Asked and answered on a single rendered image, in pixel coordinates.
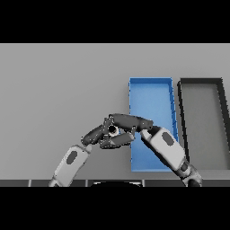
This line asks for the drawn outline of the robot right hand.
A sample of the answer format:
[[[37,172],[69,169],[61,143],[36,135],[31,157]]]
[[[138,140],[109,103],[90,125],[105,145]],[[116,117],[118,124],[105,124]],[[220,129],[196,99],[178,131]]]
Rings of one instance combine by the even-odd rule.
[[[124,132],[112,137],[112,128],[121,128]],[[129,146],[135,140],[135,133],[140,133],[143,130],[150,135],[155,135],[160,130],[160,127],[155,126],[150,119],[120,113],[110,114],[102,125],[102,138],[99,141],[100,148],[113,149]]]

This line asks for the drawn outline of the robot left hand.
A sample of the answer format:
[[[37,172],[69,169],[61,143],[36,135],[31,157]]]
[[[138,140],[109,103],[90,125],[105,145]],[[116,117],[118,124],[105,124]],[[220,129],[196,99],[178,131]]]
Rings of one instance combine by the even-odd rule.
[[[109,135],[109,126],[113,123],[112,118],[105,118],[104,122],[98,127],[92,129],[84,137],[81,138],[81,143],[84,146],[97,144],[104,135]]]

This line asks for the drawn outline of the blue pipe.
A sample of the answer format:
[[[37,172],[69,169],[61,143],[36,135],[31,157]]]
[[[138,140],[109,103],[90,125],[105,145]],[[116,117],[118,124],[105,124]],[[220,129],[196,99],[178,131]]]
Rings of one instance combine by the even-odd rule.
[[[116,137],[119,134],[119,128],[116,126],[110,125],[108,130],[111,137]]]

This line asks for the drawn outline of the dark grey bin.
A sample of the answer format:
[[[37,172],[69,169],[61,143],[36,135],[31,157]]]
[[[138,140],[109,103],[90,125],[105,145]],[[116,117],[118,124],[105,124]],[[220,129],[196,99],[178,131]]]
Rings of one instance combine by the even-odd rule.
[[[222,78],[177,83],[184,148],[199,170],[230,170],[230,117]]]

